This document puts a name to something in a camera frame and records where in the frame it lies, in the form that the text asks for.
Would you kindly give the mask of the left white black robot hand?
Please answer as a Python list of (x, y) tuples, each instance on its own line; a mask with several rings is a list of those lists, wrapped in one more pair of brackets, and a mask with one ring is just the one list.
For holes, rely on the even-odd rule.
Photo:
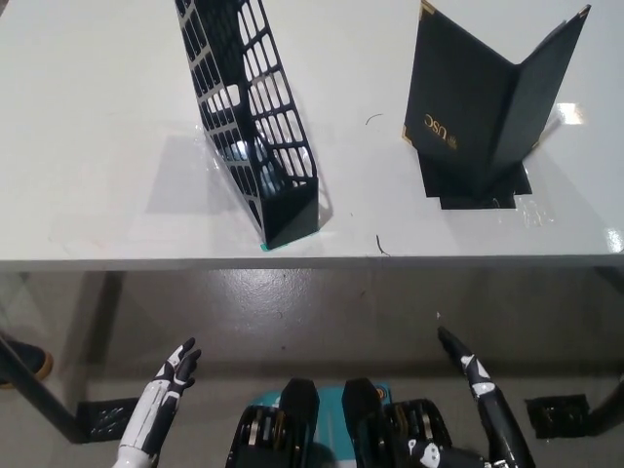
[(156, 467), (185, 390), (201, 356), (195, 338), (184, 341), (145, 386), (117, 450), (114, 467)]

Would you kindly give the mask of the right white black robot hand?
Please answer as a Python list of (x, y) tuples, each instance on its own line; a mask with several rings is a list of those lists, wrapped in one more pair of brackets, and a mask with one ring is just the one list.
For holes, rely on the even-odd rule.
[(535, 461), (518, 421), (479, 358), (445, 327), (438, 327), (438, 338), (468, 381), (487, 436), (489, 458), (431, 440), (409, 442), (409, 461), (416, 467), (533, 467)]

